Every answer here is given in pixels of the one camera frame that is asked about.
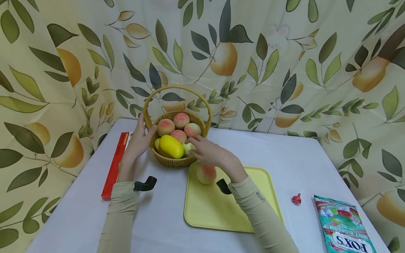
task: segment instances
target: red box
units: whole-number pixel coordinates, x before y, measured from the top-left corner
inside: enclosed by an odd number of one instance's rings
[[[129,141],[131,140],[132,132],[121,133],[113,161],[111,162],[110,171],[108,172],[107,179],[105,180],[104,188],[101,193],[101,198],[105,201],[111,200],[111,193],[113,191],[113,185],[117,182],[118,172],[119,172],[119,162],[124,155]]]

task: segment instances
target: long sleeve shirt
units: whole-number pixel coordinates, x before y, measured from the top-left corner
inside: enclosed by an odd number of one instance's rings
[[[265,253],[298,253],[290,234],[250,177],[229,184],[236,203],[247,215]],[[131,232],[139,202],[134,182],[116,183],[97,253],[129,253]]]

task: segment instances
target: hand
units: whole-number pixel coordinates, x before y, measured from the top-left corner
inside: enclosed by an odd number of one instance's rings
[[[138,124],[132,133],[132,138],[122,156],[121,162],[119,163],[117,182],[132,181],[135,161],[145,153],[146,149],[149,147],[149,142],[151,141],[152,136],[158,128],[158,126],[153,125],[148,134],[145,134],[146,126],[144,123],[143,112],[141,112],[138,118]]]
[[[193,157],[203,164],[220,167],[228,175],[232,183],[239,183],[247,178],[247,173],[241,161],[223,147],[201,136],[188,138],[185,143],[192,143],[196,147],[196,151],[189,151]]]

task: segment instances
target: red lollipop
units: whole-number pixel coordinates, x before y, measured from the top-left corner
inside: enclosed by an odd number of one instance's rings
[[[291,201],[297,206],[300,205],[301,204],[301,193],[298,193],[298,195],[292,197]]]

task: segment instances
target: candy bag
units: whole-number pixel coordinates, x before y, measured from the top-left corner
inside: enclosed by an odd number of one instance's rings
[[[355,206],[314,197],[328,253],[376,253]]]

